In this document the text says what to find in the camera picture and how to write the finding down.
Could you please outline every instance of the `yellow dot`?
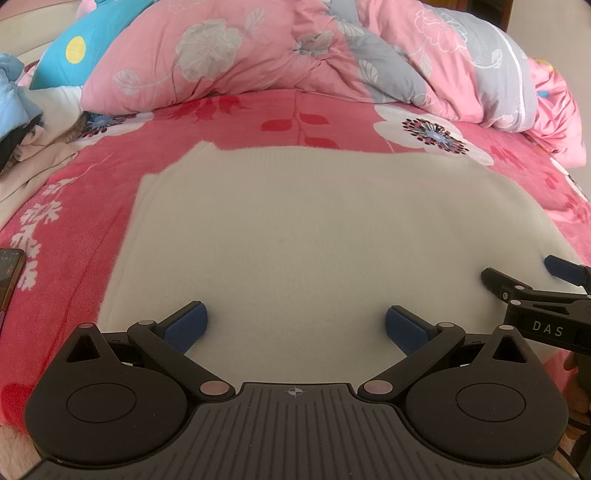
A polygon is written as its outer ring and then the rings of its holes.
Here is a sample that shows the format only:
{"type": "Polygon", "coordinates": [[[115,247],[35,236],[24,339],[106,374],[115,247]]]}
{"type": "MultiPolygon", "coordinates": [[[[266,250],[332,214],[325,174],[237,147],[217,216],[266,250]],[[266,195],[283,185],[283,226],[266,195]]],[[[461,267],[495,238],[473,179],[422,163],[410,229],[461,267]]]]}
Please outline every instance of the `yellow dot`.
{"type": "Polygon", "coordinates": [[[70,63],[80,63],[86,54],[86,43],[81,36],[74,37],[66,47],[66,59],[70,63]]]}
{"type": "Polygon", "coordinates": [[[546,65],[548,67],[548,69],[550,70],[550,73],[552,73],[554,71],[554,67],[547,61],[543,60],[543,59],[534,59],[537,63],[540,63],[542,65],[546,65]]]}

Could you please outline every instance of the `blue pillow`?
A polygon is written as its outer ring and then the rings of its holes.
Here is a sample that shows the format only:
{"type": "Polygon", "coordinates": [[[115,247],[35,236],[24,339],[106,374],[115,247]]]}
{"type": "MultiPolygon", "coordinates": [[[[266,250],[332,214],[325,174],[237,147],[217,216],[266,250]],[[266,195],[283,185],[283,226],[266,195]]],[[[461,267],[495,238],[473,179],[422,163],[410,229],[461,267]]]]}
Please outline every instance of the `blue pillow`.
{"type": "Polygon", "coordinates": [[[95,1],[95,10],[49,46],[33,76],[31,90],[84,85],[117,35],[152,4],[152,0],[95,1]]]}

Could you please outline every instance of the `pillow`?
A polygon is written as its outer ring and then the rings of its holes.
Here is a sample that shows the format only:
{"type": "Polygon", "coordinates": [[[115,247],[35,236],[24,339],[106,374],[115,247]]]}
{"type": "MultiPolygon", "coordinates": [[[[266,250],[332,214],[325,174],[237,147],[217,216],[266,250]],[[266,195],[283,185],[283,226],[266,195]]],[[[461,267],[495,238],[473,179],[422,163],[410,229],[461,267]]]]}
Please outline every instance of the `pillow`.
{"type": "Polygon", "coordinates": [[[95,0],[82,0],[80,6],[78,7],[78,11],[76,12],[76,20],[81,19],[93,10],[96,10],[95,0]]]}
{"type": "Polygon", "coordinates": [[[583,167],[587,161],[583,121],[565,79],[545,60],[530,59],[530,70],[538,109],[526,134],[564,168],[583,167]]]}
{"type": "MultiPolygon", "coordinates": [[[[37,1],[43,5],[49,0],[37,1]]],[[[24,64],[39,60],[41,54],[62,32],[76,20],[79,1],[57,2],[30,11],[16,11],[8,2],[0,8],[0,51],[18,57],[24,64]],[[9,13],[3,18],[4,9],[9,13]]],[[[30,8],[32,2],[23,2],[23,8],[30,8]]]]}
{"type": "Polygon", "coordinates": [[[47,49],[31,90],[82,86],[111,42],[151,4],[152,0],[96,0],[97,8],[47,49]]]}
{"type": "Polygon", "coordinates": [[[319,0],[160,0],[107,49],[81,103],[87,111],[122,115],[267,88],[322,89],[368,101],[358,71],[339,24],[319,0]]]}

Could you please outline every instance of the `pink floral bedsheet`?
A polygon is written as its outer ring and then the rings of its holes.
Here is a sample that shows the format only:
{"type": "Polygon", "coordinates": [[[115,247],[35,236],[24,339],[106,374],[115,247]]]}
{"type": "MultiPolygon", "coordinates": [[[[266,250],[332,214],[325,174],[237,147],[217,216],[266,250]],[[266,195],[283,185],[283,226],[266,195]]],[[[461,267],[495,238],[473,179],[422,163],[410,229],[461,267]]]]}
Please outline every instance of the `pink floral bedsheet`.
{"type": "MultiPolygon", "coordinates": [[[[296,90],[220,96],[139,113],[95,116],[85,145],[0,232],[27,265],[0,336],[0,424],[25,431],[24,406],[73,328],[95,322],[142,177],[201,140],[219,148],[306,145],[376,153],[427,151],[514,179],[591,262],[591,205],[568,174],[521,134],[451,124],[407,105],[353,103],[296,90]]],[[[557,383],[564,371],[552,370],[557,383]]]]}

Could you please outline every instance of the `blue gripper pad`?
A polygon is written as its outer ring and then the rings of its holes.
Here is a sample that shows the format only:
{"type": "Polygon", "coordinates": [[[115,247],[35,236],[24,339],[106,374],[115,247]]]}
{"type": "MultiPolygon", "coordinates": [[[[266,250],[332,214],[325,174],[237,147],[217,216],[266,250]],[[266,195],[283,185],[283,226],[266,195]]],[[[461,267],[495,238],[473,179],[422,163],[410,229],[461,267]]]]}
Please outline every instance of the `blue gripper pad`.
{"type": "Polygon", "coordinates": [[[155,333],[175,350],[185,354],[206,329],[207,308],[199,301],[192,301],[160,322],[155,333]]]}
{"type": "Polygon", "coordinates": [[[386,313],[386,332],[406,355],[420,349],[437,335],[437,328],[400,306],[386,313]]]}
{"type": "Polygon", "coordinates": [[[544,265],[550,275],[561,278],[578,287],[584,287],[589,281],[587,269],[584,266],[571,263],[554,255],[546,257],[544,265]]]}

